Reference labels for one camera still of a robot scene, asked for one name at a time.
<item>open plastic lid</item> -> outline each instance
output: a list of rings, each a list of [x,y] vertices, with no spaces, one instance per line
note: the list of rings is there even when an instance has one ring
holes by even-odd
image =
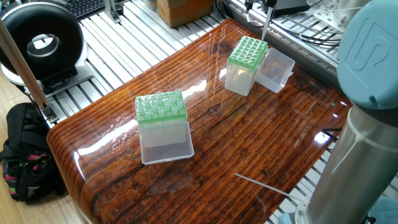
[[[288,56],[271,48],[265,57],[264,63],[254,76],[254,80],[278,93],[286,85],[290,77],[295,61]]]
[[[186,159],[194,154],[187,121],[139,128],[139,141],[141,159],[145,165]]]

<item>wooden floor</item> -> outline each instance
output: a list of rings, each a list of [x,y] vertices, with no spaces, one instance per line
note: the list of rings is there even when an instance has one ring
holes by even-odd
[[[0,71],[0,150],[7,139],[6,115],[18,103],[28,102]],[[81,224],[69,195],[49,195],[27,205],[11,199],[4,179],[0,178],[0,223],[2,224]]]

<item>white wire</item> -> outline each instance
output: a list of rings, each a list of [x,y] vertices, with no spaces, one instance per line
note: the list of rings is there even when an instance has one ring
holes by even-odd
[[[349,8],[349,9],[336,9],[336,10],[329,10],[329,11],[301,12],[301,13],[315,14],[315,13],[322,13],[322,12],[341,12],[341,11],[349,11],[349,10],[355,10],[355,9],[362,9],[362,7],[355,7],[355,8]]]
[[[337,168],[339,168],[340,164],[342,164],[344,162],[344,160],[347,158],[347,156],[351,153],[351,151],[354,149],[354,147],[357,145],[357,143],[359,143],[360,141],[357,141],[355,139],[354,144],[350,147],[350,149],[348,150],[348,152],[346,152],[346,154],[344,155],[344,157],[340,160],[340,162],[337,164],[337,166],[333,169],[333,171],[331,172],[331,174],[334,174],[335,171],[337,170]]]
[[[248,178],[248,177],[242,176],[242,175],[240,175],[240,174],[235,174],[235,175],[237,175],[237,176],[240,177],[240,178],[246,179],[246,180],[248,180],[248,181],[250,181],[250,182],[253,182],[253,183],[255,183],[255,184],[258,184],[258,185],[261,185],[261,186],[266,187],[266,188],[268,188],[268,189],[271,189],[271,190],[273,190],[273,191],[276,191],[276,192],[278,192],[278,193],[280,193],[280,194],[282,194],[282,195],[288,196],[288,197],[290,197],[290,198],[292,198],[292,199],[296,199],[296,200],[299,200],[299,201],[304,201],[304,198],[299,198],[299,197],[296,197],[296,196],[294,196],[294,195],[285,193],[285,192],[283,192],[283,191],[281,191],[281,190],[278,190],[278,189],[273,188],[273,187],[271,187],[271,186],[268,186],[268,185],[266,185],[266,184],[260,183],[260,182],[258,182],[258,181],[253,180],[253,179],[250,179],[250,178]]]

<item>green pipette tip rack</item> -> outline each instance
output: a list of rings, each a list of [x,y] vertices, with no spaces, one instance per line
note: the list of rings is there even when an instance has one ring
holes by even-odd
[[[179,89],[168,93],[157,91],[155,94],[137,96],[136,113],[138,125],[187,120],[187,109]]]
[[[229,56],[228,63],[255,70],[267,47],[267,42],[244,35]]]

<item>cardboard box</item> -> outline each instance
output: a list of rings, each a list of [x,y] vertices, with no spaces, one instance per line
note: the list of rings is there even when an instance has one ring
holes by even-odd
[[[157,0],[159,16],[171,28],[201,18],[211,12],[212,0]]]

